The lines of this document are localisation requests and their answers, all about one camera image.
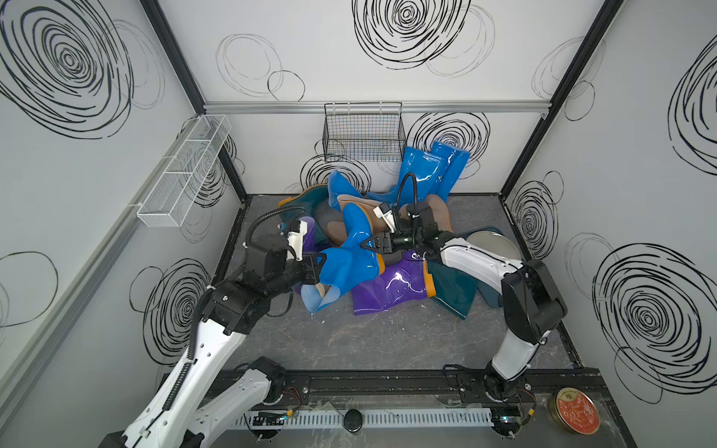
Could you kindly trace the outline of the purple rain boot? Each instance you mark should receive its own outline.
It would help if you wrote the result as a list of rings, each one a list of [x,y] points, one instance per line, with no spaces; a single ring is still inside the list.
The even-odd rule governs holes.
[[[291,224],[289,229],[289,255],[287,259],[298,259],[309,252],[317,252],[316,222],[313,218],[303,217]],[[301,294],[302,285],[297,285],[294,292]]]
[[[351,294],[354,315],[369,315],[404,302],[433,298],[437,291],[428,262],[418,253],[408,251],[383,274],[354,287]]]

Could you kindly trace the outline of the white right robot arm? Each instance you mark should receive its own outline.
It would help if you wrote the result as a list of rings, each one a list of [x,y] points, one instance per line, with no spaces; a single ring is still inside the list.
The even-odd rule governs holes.
[[[500,293],[507,330],[485,368],[483,389],[491,401],[506,401],[515,395],[539,346],[568,313],[542,261],[502,257],[449,231],[429,231],[421,236],[384,231],[364,240],[360,247],[381,255],[414,250]]]

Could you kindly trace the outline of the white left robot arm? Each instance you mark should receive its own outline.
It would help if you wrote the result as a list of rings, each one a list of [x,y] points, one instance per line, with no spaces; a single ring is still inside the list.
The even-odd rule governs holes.
[[[286,371],[269,358],[251,362],[244,373],[209,403],[203,400],[226,361],[274,298],[298,284],[315,284],[327,257],[298,253],[279,235],[268,248],[250,244],[240,270],[207,288],[190,324],[183,357],[149,405],[124,431],[109,433],[103,447],[208,447],[240,416],[284,395]]]

